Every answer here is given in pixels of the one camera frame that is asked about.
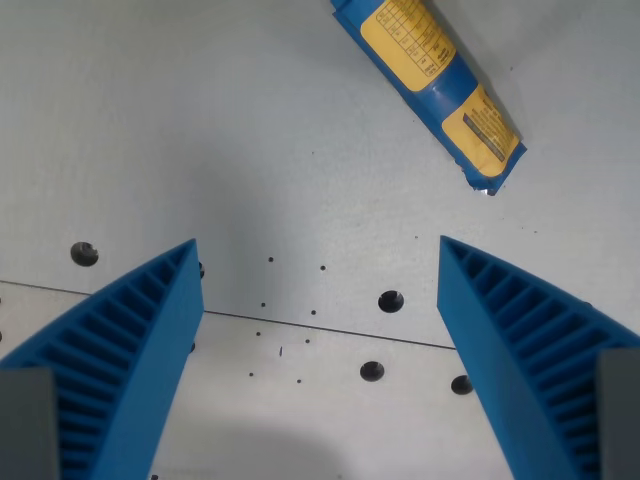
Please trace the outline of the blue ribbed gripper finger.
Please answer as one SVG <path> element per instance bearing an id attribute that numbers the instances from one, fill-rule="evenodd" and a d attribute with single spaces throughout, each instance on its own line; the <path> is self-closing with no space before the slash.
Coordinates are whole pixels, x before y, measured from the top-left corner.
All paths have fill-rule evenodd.
<path id="1" fill-rule="evenodd" d="M 437 307 L 514 478 L 638 477 L 636 333 L 448 236 Z"/>
<path id="2" fill-rule="evenodd" d="M 14 348 L 54 380 L 64 479 L 144 479 L 204 312 L 197 243 L 130 271 Z"/>

